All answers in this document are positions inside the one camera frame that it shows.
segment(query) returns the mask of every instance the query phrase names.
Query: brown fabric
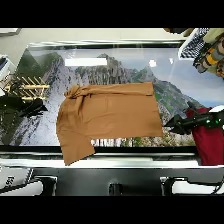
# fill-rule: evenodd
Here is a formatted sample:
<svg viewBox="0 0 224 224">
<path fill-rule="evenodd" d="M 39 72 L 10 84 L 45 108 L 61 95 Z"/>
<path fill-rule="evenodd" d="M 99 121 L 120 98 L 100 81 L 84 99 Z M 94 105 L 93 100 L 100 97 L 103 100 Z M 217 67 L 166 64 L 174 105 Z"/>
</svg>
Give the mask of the brown fabric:
<svg viewBox="0 0 224 224">
<path fill-rule="evenodd" d="M 66 165 L 94 154 L 91 139 L 162 136 L 151 82 L 74 85 L 65 96 L 56 129 Z"/>
</svg>

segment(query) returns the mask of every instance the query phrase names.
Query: black cable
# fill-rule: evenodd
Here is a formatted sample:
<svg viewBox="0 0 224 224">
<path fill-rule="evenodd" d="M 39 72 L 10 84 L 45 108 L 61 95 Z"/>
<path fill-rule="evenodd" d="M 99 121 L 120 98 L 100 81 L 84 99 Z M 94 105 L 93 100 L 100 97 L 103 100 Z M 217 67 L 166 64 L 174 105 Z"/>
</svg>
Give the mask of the black cable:
<svg viewBox="0 0 224 224">
<path fill-rule="evenodd" d="M 223 176 L 222 181 L 220 182 L 220 184 L 215 187 L 215 190 L 211 194 L 216 194 L 221 189 L 223 183 L 224 183 L 224 176 Z"/>
</svg>

